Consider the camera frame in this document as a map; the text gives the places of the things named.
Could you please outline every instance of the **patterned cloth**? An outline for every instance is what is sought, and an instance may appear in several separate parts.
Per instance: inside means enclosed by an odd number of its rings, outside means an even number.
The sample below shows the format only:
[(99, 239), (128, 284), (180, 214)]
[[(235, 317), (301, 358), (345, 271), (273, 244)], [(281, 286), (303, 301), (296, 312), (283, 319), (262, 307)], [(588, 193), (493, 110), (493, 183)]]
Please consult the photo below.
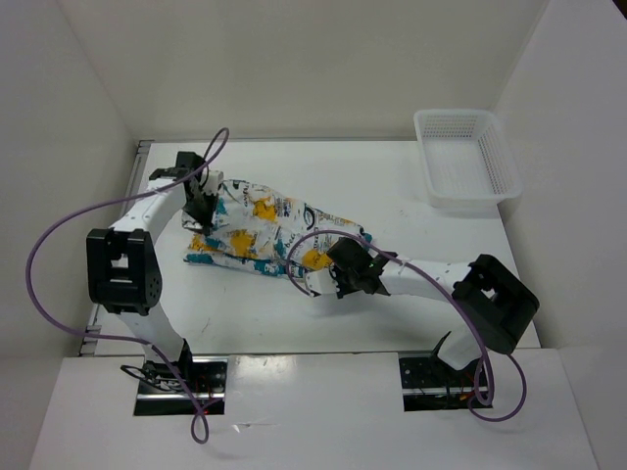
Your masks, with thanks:
[[(184, 213), (182, 224), (190, 229), (196, 222)], [(287, 198), (267, 186), (224, 180), (218, 192), (213, 232), (210, 236), (194, 234), (185, 260), (285, 277), (286, 258), (292, 245), (304, 235), (325, 228), (361, 235), (367, 241), (372, 239), (351, 220)], [(289, 266), (292, 274), (302, 278), (310, 270), (327, 267), (331, 259), (326, 251), (338, 238), (322, 234), (301, 244)]]

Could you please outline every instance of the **table surface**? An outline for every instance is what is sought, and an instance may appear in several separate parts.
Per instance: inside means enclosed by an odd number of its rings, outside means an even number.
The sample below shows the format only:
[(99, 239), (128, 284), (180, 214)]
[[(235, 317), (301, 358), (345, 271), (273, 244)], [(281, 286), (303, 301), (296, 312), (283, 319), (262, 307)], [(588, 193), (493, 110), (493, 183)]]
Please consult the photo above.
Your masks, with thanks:
[[(202, 155), (206, 143), (154, 143), (139, 188), (176, 152)], [(471, 261), (481, 253), (516, 272), (496, 207), (436, 210), (424, 204), (417, 144), (412, 141), (234, 141), (214, 168), (362, 224), (379, 247), (417, 259)], [(339, 353), (432, 349), (461, 324), (442, 302), (408, 296), (309, 299), (284, 279), (182, 261), (191, 234), (180, 215), (156, 244), (164, 277), (162, 304), (194, 353)], [(100, 309), (102, 333), (129, 334)], [(520, 348), (539, 348), (533, 325)], [(137, 345), (97, 344), (96, 355), (140, 354)]]
[[(557, 351), (515, 356), (529, 395), (498, 424), (463, 409), (404, 412), (392, 352), (232, 356), (205, 446), (190, 416), (132, 416), (137, 382), (120, 365), (140, 357), (68, 358), (30, 469), (596, 469)], [(484, 412), (495, 416), (515, 406), (520, 379), (506, 357), (492, 359), (497, 395)]]

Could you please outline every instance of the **plastic basket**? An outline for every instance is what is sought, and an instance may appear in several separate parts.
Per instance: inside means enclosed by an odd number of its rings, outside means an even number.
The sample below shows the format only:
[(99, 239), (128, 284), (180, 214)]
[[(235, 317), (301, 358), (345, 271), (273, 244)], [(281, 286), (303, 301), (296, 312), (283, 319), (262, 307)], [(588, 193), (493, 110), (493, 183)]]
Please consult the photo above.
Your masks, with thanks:
[(497, 117), (481, 110), (425, 110), (413, 116), (428, 202), (486, 207), (522, 193)]

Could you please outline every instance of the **white wall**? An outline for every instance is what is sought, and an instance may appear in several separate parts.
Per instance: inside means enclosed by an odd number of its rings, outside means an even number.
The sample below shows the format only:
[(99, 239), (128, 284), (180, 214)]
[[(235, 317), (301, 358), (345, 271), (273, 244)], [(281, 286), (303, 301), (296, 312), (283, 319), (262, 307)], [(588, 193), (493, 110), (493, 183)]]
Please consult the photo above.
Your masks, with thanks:
[(610, 0), (552, 0), (497, 106), (525, 183), (507, 236), (602, 469), (624, 468), (627, 423), (626, 45)]
[(545, 0), (60, 0), (133, 134), (413, 136), (490, 108)]
[[(0, 1), (0, 64), (0, 468), (21, 469), (61, 357), (77, 352), (30, 304), (27, 253), (63, 214), (123, 194), (134, 144), (54, 0)], [(118, 210), (76, 221), (37, 260), (43, 303), (70, 325), (90, 310), (84, 237)]]

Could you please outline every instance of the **purple cable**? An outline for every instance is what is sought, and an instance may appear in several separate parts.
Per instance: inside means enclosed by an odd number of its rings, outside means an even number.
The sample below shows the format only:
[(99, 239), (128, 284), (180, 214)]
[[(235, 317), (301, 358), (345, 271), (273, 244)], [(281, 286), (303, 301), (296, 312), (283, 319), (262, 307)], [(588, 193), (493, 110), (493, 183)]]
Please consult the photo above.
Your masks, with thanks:
[[(217, 158), (217, 156), (222, 152), (222, 149), (224, 148), (224, 146), (226, 145), (226, 142), (228, 141), (229, 133), (230, 132), (228, 130), (228, 127), (223, 127), (222, 129), (220, 129), (216, 133), (216, 135), (214, 136), (212, 141), (210, 142), (209, 146), (207, 147), (207, 150), (205, 151), (205, 155), (203, 156), (203, 158), (205, 159), (205, 162), (203, 164), (201, 164), (198, 168), (196, 168), (194, 171), (189, 173), (187, 176), (172, 182), (172, 184), (168, 184), (166, 186), (163, 186), (163, 187), (161, 187), (161, 188), (159, 188), (158, 190), (155, 190), (155, 191), (148, 191), (146, 193), (137, 194), (135, 196), (129, 196), (129, 197), (126, 197), (126, 198), (120, 198), (120, 199), (115, 199), (115, 200), (112, 200), (112, 201), (107, 201), (107, 202), (104, 202), (104, 203), (94, 204), (93, 206), (89, 206), (89, 207), (83, 208), (83, 209), (81, 209), (79, 211), (72, 212), (69, 215), (66, 215), (65, 217), (63, 217), (62, 219), (56, 221), (55, 223), (50, 225), (41, 234), (41, 236), (37, 239), (37, 241), (35, 242), (34, 246), (32, 247), (32, 250), (30, 251), (30, 254), (28, 255), (28, 259), (26, 261), (25, 279), (26, 279), (26, 289), (28, 290), (28, 296), (30, 297), (30, 300), (35, 305), (35, 308), (37, 308), (37, 310), (39, 311), (41, 316), (43, 316), (44, 319), (47, 320), (49, 323), (51, 323), (52, 325), (56, 326), (57, 328), (59, 328), (62, 331), (65, 331), (66, 333), (68, 333), (70, 335), (74, 335), (74, 336), (77, 336), (77, 337), (80, 337), (80, 338), (94, 338), (94, 339), (97, 339), (97, 340), (129, 341), (131, 343), (137, 343), (139, 345), (149, 346), (163, 360), (164, 364), (168, 367), (169, 371), (176, 378), (176, 380), (178, 380), (178, 382), (180, 383), (183, 391), (185, 392), (185, 394), (187, 394), (187, 396), (189, 397), (190, 401), (194, 405), (194, 408), (196, 409), (196, 414), (194, 415), (194, 419), (192, 420), (191, 433), (192, 433), (192, 439), (195, 442), (197, 442), (198, 444), (204, 444), (204, 443), (206, 443), (209, 440), (209, 423), (207, 422), (207, 417), (205, 416), (205, 407), (206, 407), (206, 405), (204, 407), (204, 406), (202, 406), (198, 402), (196, 397), (194, 397), (194, 394), (192, 393), (192, 391), (189, 389), (189, 387), (185, 383), (185, 380), (181, 377), (181, 375), (178, 372), (177, 368), (168, 360), (166, 355), (158, 347), (156, 347), (155, 345), (150, 344), (146, 340), (142, 340), (141, 338), (134, 338), (132, 336), (99, 335), (99, 334), (96, 334), (96, 333), (87, 333), (87, 332), (76, 330), (74, 328), (66, 326), (63, 323), (61, 323), (60, 321), (58, 321), (57, 319), (55, 319), (50, 313), (48, 313), (48, 311), (46, 311), (46, 309), (41, 304), (41, 302), (39, 301), (39, 299), (37, 298), (37, 296), (35, 294), (34, 288), (32, 286), (32, 265), (33, 265), (35, 256), (37, 255), (37, 252), (39, 251), (39, 248), (41, 248), (41, 245), (43, 245), (43, 242), (45, 242), (46, 239), (57, 228), (59, 228), (64, 223), (69, 222), (70, 220), (72, 220), (74, 218), (77, 218), (77, 217), (79, 217), (79, 216), (81, 216), (81, 215), (83, 215), (85, 213), (96, 211), (98, 209), (105, 208), (107, 206), (113, 206), (115, 204), (121, 204), (121, 203), (130, 202), (130, 201), (136, 201), (138, 199), (147, 198), (149, 196), (153, 196), (153, 195), (158, 194), (158, 193), (163, 193), (165, 191), (168, 191), (168, 190), (172, 189), (175, 186), (178, 186), (179, 184), (182, 184), (182, 183), (184, 183), (186, 181), (189, 181), (190, 179), (196, 177), (198, 174), (202, 173), (202, 171), (205, 168), (207, 168)], [(207, 159), (207, 155), (209, 154), (211, 149), (214, 147), (214, 144), (216, 143), (216, 141), (219, 139), (219, 137), (222, 134), (223, 134), (223, 137), (222, 137), (222, 141), (219, 144), (219, 147), (211, 155), (211, 157)], [(203, 423), (203, 428), (205, 429), (205, 437), (202, 438), (202, 439), (199, 438), (198, 436), (196, 436), (196, 431), (194, 429), (194, 425), (195, 425), (196, 419), (198, 419), (198, 417), (200, 417), (201, 422)]]
[[(314, 232), (308, 233), (307, 235), (303, 236), (298, 242), (296, 242), (292, 246), (290, 252), (287, 254), (287, 259), (286, 259), (287, 266), (289, 266), (291, 264), (292, 257), (294, 256), (294, 253), (296, 252), (296, 249), (303, 242), (305, 242), (306, 240), (308, 240), (308, 239), (310, 239), (312, 237), (315, 237), (317, 235), (321, 235), (321, 234), (324, 234), (324, 233), (328, 233), (328, 234), (332, 234), (332, 235), (339, 235), (341, 237), (346, 237), (346, 238), (350, 238), (352, 240), (355, 240), (356, 242), (361, 243), (362, 245), (370, 248), (371, 250), (374, 250), (376, 253), (378, 253), (379, 255), (383, 256), (387, 260), (395, 262), (396, 264), (404, 265), (405, 267), (411, 269), (416, 274), (418, 274), (419, 276), (421, 276), (424, 279), (426, 279), (433, 287), (435, 287), (442, 294), (442, 296), (447, 300), (447, 302), (449, 304), (451, 304), (453, 306), (453, 308), (459, 313), (459, 316), (465, 322), (466, 326), (470, 330), (470, 333), (472, 333), (472, 336), (476, 340), (477, 345), (479, 346), (479, 350), (481, 351), (481, 358), (480, 358), (479, 362), (477, 363), (477, 368), (476, 368), (475, 374), (474, 374), (474, 397), (468, 402), (468, 409), (470, 410), (470, 412), (472, 414), (474, 414), (475, 416), (477, 416), (478, 418), (484, 420), (484, 421), (500, 422), (500, 421), (508, 420), (509, 418), (515, 416), (518, 413), (518, 411), (520, 411), (520, 409), (522, 408), (523, 404), (525, 403), (525, 400), (526, 400), (526, 397), (527, 397), (527, 381), (525, 379), (525, 375), (524, 375), (524, 372), (522, 371), (522, 368), (520, 367), (520, 365), (518, 364), (516, 359), (514, 359), (513, 356), (510, 355), (510, 354), (508, 354), (507, 357), (509, 357), (509, 359), (513, 362), (514, 366), (518, 370), (518, 373), (520, 374), (520, 378), (521, 378), (521, 382), (522, 382), (522, 397), (520, 399), (520, 402), (518, 403), (518, 405), (514, 409), (514, 411), (512, 411), (509, 414), (507, 414), (506, 416), (501, 416), (501, 417), (497, 417), (497, 418), (491, 418), (491, 417), (483, 416), (483, 415), (477, 413), (473, 409), (472, 402), (474, 400), (479, 401), (484, 406), (490, 406), (492, 404), (493, 400), (494, 400), (494, 394), (495, 394), (494, 371), (492, 369), (492, 362), (490, 361), (490, 357), (488, 356), (488, 350), (486, 348), (486, 345), (483, 343), (483, 340), (481, 339), (481, 336), (479, 335), (479, 332), (477, 331), (477, 328), (474, 326), (472, 321), (470, 321), (470, 318), (468, 317), (466, 312), (463, 311), (461, 306), (459, 306), (459, 304), (455, 301), (455, 299), (453, 299), (451, 294), (449, 294), (446, 291), (446, 289), (444, 289), (444, 287), (442, 287), (435, 279), (433, 279), (431, 276), (429, 276), (429, 274), (424, 272), (422, 269), (420, 269), (416, 265), (414, 265), (414, 264), (412, 264), (410, 262), (403, 262), (403, 261), (401, 261), (398, 258), (394, 258), (393, 256), (385, 253), (383, 250), (381, 250), (381, 249), (375, 247), (374, 245), (372, 245), (371, 243), (365, 241), (365, 239), (363, 239), (361, 237), (358, 237), (357, 235), (354, 235), (352, 233), (344, 232), (342, 230), (324, 229), (324, 230), (316, 230)], [(294, 275), (292, 274), (291, 269), (286, 269), (286, 272), (287, 272), (287, 276), (289, 277), (289, 279), (292, 282), (292, 284), (294, 284), (294, 286), (299, 291), (301, 291), (303, 294), (305, 294), (306, 296), (309, 296), (310, 293), (306, 289), (304, 289), (303, 287), (301, 287), (299, 285), (299, 283), (294, 278)], [(479, 378), (481, 376), (482, 368), (485, 368), (486, 377), (487, 377), (487, 380), (488, 380), (488, 396), (485, 397), (485, 398), (481, 395), (481, 392), (479, 390), (479, 387), (480, 387), (480, 385), (479, 385)]]

